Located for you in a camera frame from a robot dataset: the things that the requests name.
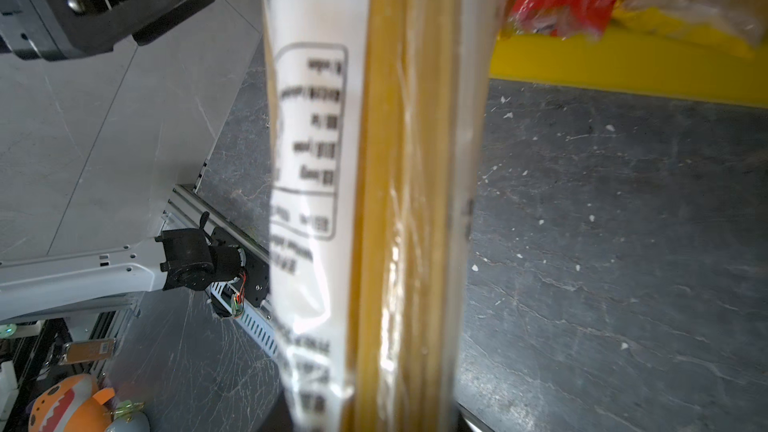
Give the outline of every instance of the gray countertop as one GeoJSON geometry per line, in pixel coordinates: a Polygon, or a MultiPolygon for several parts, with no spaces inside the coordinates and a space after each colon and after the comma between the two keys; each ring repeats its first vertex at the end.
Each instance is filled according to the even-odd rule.
{"type": "MultiPolygon", "coordinates": [[[[198,194],[266,245],[264,52],[198,194]]],[[[498,432],[768,430],[766,111],[494,80],[456,397],[498,432]]]]}

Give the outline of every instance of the metal bolt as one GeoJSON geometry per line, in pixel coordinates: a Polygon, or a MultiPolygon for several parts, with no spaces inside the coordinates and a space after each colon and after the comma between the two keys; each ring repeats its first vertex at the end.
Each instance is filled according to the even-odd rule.
{"type": "Polygon", "coordinates": [[[75,14],[85,13],[85,4],[83,4],[82,0],[67,0],[67,6],[69,6],[75,14]]]}

